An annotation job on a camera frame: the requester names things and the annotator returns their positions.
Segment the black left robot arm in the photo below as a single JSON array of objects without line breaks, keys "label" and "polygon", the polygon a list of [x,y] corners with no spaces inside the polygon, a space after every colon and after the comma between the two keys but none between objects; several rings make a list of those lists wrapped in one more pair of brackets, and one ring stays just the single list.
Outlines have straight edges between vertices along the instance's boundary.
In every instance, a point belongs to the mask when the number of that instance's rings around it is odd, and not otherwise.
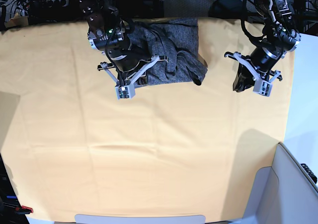
[{"label": "black left robot arm", "polygon": [[[263,17],[261,36],[251,35],[245,26],[247,2],[253,4]],[[239,63],[233,90],[242,92],[252,88],[254,93],[269,97],[274,80],[282,80],[281,72],[274,70],[274,66],[288,52],[294,51],[301,41],[287,0],[243,0],[240,25],[255,49],[246,56],[239,52],[224,54]]]}]

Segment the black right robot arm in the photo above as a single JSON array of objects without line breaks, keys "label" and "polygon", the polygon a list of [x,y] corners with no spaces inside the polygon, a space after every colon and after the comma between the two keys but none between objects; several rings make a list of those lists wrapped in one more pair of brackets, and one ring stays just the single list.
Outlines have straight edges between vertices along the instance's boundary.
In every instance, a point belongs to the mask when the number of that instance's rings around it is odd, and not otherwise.
[{"label": "black right robot arm", "polygon": [[114,68],[119,84],[126,85],[152,58],[145,41],[135,43],[129,37],[135,23],[120,15],[114,0],[79,0],[79,7],[89,25],[91,47],[106,55],[110,61],[106,67]]}]

